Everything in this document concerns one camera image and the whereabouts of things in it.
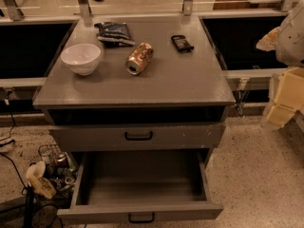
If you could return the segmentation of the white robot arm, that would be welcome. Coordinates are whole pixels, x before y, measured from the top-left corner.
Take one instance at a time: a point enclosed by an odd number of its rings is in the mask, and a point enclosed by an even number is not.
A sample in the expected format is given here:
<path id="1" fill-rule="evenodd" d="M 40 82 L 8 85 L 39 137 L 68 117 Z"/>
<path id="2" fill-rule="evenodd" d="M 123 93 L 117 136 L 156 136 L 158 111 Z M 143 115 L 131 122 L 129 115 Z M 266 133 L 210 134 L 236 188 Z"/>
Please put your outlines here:
<path id="1" fill-rule="evenodd" d="M 276 59 L 287 66 L 281 75 L 273 75 L 261 125 L 267 130 L 283 128 L 304 106 L 304 1 L 288 13 L 279 27 L 264 35 L 256 48 L 274 51 Z"/>

